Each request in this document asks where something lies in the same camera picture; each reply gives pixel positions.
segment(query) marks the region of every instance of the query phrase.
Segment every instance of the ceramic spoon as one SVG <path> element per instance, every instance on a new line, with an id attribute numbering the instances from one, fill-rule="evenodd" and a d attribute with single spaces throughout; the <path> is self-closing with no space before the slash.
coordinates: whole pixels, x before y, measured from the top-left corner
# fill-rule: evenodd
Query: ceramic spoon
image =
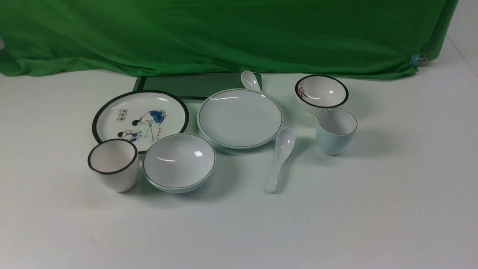
<path id="1" fill-rule="evenodd" d="M 271 176 L 267 181 L 267 191 L 275 193 L 277 182 L 279 182 L 279 175 L 281 174 L 282 166 L 291 154 L 295 145 L 295 133 L 291 128 L 283 128 L 277 134 L 275 139 L 275 163 L 272 168 Z"/>
<path id="2" fill-rule="evenodd" d="M 257 78 L 251 71 L 244 71 L 240 76 L 240 80 L 242 81 L 242 85 L 248 90 L 255 90 L 261 91 L 259 87 L 259 83 L 257 82 Z"/>

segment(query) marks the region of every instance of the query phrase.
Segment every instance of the dinnerware set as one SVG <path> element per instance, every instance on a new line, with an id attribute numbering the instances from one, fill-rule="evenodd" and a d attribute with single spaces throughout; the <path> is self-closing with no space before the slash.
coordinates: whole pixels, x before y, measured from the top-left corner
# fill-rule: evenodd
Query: dinnerware set
<path id="1" fill-rule="evenodd" d="M 216 165 L 214 147 L 245 150 L 275 139 L 275 163 L 266 184 L 275 193 L 283 164 L 295 145 L 295 132 L 282 128 L 279 105 L 265 95 L 255 75 L 244 71 L 245 89 L 213 94 L 201 104 L 196 116 L 203 137 L 185 134 L 189 111 L 176 96 L 153 90 L 120 95 L 97 112 L 93 136 L 98 142 L 88 165 L 108 188 L 131 189 L 140 170 L 156 188 L 170 193 L 193 191 L 207 182 Z M 344 150 L 357 129 L 357 121 L 336 107 L 348 99 L 339 80 L 322 75 L 300 79 L 295 98 L 304 110 L 317 116 L 316 144 L 326 155 Z"/>

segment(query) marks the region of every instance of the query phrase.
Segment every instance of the cartoon illustration on plate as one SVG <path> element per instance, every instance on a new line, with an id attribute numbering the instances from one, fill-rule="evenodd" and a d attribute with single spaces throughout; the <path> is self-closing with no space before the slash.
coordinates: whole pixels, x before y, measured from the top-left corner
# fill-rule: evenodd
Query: cartoon illustration on plate
<path id="1" fill-rule="evenodd" d="M 152 125 L 156 124 L 158 127 L 161 126 L 161 123 L 166 118 L 166 113 L 164 110 L 151 110 L 148 111 L 145 115 L 143 115 L 139 120 L 134 120 L 131 124 L 133 126 L 140 126 L 140 125 L 148 125 L 148 130 L 145 133 L 145 137 L 148 133 L 151 135 L 151 142 L 159 139 L 161 128 L 158 128 L 156 137 L 154 137 Z"/>
<path id="2" fill-rule="evenodd" d="M 157 124 L 158 126 L 161 126 L 161 123 L 164 121 L 165 117 L 166 114 L 164 113 L 164 110 L 151 110 L 148 111 L 139 120 L 134 120 L 131 124 L 133 126 L 138 126 L 141 124 L 148 124 L 149 126 L 151 126 L 152 124 Z"/>
<path id="3" fill-rule="evenodd" d="M 136 142 L 141 137 L 141 131 L 123 131 L 118 133 L 118 137 L 131 142 Z"/>
<path id="4" fill-rule="evenodd" d="M 302 97 L 302 98 L 308 97 L 307 94 L 305 94 L 305 91 L 304 91 L 304 89 L 303 89 L 302 87 L 300 87 L 299 89 L 297 89 L 297 91 L 299 92 L 300 97 Z"/>
<path id="5" fill-rule="evenodd" d="M 125 108 L 120 109 L 118 113 L 118 118 L 116 120 L 119 122 L 123 122 L 124 120 L 126 120 L 126 114 L 128 114 L 127 109 Z"/>

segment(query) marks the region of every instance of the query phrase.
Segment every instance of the green backdrop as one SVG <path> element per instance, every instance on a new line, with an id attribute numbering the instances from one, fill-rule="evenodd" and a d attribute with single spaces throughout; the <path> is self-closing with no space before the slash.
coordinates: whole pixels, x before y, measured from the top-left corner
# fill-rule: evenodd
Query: green backdrop
<path id="1" fill-rule="evenodd" d="M 392 79 L 438 57 L 457 0 L 0 1 L 0 72 L 321 73 Z"/>

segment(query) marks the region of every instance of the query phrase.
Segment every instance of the white cup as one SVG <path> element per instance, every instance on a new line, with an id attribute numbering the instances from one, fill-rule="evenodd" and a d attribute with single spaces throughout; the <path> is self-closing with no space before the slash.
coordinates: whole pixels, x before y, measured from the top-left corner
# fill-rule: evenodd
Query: white cup
<path id="1" fill-rule="evenodd" d="M 108 188 L 117 192 L 127 191 L 138 177 L 138 149 L 127 140 L 106 140 L 91 150 L 88 166 Z"/>

